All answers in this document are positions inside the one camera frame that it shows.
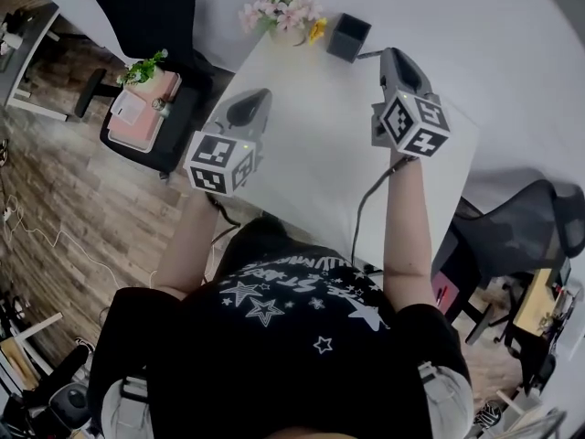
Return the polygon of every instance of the potted plant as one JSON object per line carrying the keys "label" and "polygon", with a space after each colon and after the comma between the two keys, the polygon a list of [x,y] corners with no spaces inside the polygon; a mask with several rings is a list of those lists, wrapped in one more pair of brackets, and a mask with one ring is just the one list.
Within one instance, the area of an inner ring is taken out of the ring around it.
{"label": "potted plant", "polygon": [[156,52],[151,59],[126,65],[128,70],[124,75],[118,77],[118,84],[132,85],[135,91],[151,92],[165,74],[156,64],[166,59],[167,56],[168,52],[164,48]]}
{"label": "potted plant", "polygon": [[239,12],[244,32],[256,27],[268,30],[278,44],[300,46],[307,39],[313,44],[324,34],[327,23],[323,8],[315,0],[257,0]]}

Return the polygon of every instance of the office chair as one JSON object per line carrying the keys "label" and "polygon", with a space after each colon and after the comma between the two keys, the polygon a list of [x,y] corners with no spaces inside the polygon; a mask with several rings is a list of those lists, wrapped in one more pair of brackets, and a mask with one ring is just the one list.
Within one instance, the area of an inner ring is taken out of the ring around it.
{"label": "office chair", "polygon": [[[585,197],[576,186],[569,196],[560,197],[553,185],[542,179],[483,216],[473,219],[455,216],[450,230],[467,251],[463,260],[469,264],[471,256],[476,267],[476,279],[469,281],[463,291],[467,299],[476,287],[486,287],[497,276],[513,275],[520,278],[522,285],[528,285],[532,277],[526,273],[539,268],[559,269],[567,258],[574,258],[583,251]],[[510,314],[494,323],[491,322],[492,305],[483,313],[467,301],[463,307],[453,308],[453,311],[462,309],[476,323],[466,343],[473,344],[487,327],[507,322],[504,334],[495,341],[505,339],[506,346],[511,348],[508,346],[511,337],[506,338],[506,335],[523,296],[515,297],[511,286],[507,289],[512,305]]]}
{"label": "office chair", "polygon": [[[100,139],[111,150],[144,166],[159,171],[167,178],[175,170],[193,131],[188,121],[195,109],[201,108],[211,93],[213,67],[193,49],[195,0],[96,0],[110,20],[123,53],[133,59],[149,59],[165,48],[168,57],[163,70],[179,73],[181,88],[173,103],[171,116],[161,125],[153,149],[149,153],[111,141],[108,122],[104,119]],[[83,117],[94,96],[115,98],[121,88],[102,83],[105,70],[95,70],[75,107]]]}

